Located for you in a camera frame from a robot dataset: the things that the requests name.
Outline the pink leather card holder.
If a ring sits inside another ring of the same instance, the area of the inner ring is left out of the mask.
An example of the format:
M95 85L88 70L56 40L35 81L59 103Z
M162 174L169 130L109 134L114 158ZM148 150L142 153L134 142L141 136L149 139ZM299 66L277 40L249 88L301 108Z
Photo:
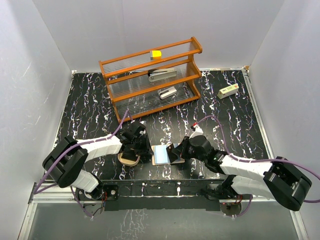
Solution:
M178 157L177 159L170 158L169 154L167 153L167 148L170 146L171 146L170 144L151 146L151 149L153 151L151 162L153 166L176 165L176 164L182 164L185 162L185 160L180 157Z

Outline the beige card box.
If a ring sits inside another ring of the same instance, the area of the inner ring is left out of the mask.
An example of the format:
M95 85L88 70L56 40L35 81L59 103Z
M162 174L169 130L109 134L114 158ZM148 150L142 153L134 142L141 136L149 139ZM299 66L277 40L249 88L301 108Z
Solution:
M119 153L117 158L124 166L134 167L139 163L141 156L136 154L133 149L130 149Z

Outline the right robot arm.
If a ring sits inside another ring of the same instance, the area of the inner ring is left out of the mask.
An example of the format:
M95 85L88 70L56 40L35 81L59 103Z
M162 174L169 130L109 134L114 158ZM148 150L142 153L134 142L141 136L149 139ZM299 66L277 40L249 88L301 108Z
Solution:
M203 135L186 136L180 144L169 145L170 160L196 159L214 173L226 175L222 184L202 192L218 199L233 199L239 195L255 195L276 200L283 207L299 211L312 186L311 180L287 160L259 162L240 159L214 149Z

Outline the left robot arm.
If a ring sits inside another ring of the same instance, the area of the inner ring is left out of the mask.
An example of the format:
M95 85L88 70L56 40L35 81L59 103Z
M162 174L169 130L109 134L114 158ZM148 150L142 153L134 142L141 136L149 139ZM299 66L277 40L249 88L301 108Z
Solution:
M136 161L153 154L146 126L134 121L115 134L100 138L76 140L66 136L45 158L42 166L60 188L78 188L97 200L103 195L103 184L97 176L83 170L86 162L108 155Z

